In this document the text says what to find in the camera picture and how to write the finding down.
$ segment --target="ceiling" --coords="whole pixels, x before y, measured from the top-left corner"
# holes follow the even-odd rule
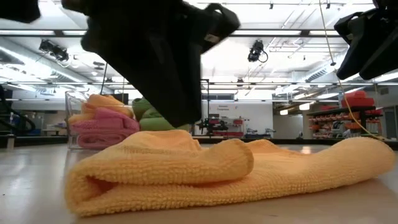
[[[209,2],[217,0],[188,1],[199,8],[205,8]],[[225,7],[234,11],[241,21],[241,29],[323,29],[318,0],[222,0]],[[64,9],[60,1],[40,0],[42,17],[31,24],[22,24],[0,20],[0,29],[87,29],[86,17],[83,14]],[[322,8],[327,29],[333,29],[336,21],[357,11],[372,9],[372,0],[323,0]],[[96,54],[86,52],[80,46],[80,38],[71,37],[7,37],[37,54],[55,62],[49,55],[42,55],[39,45],[42,39],[68,49],[72,60],[63,63],[69,71],[78,73],[94,82],[102,82],[104,70],[95,70],[93,62],[106,63]],[[261,39],[266,47],[269,60],[248,62],[250,47]],[[348,45],[341,38],[330,38],[333,56],[344,52]],[[211,82],[235,82],[243,78],[245,82],[293,82],[303,74],[322,66],[330,59],[326,38],[319,37],[230,37],[209,50],[201,57],[202,77]],[[122,82],[123,77],[111,66],[106,76],[115,82]]]

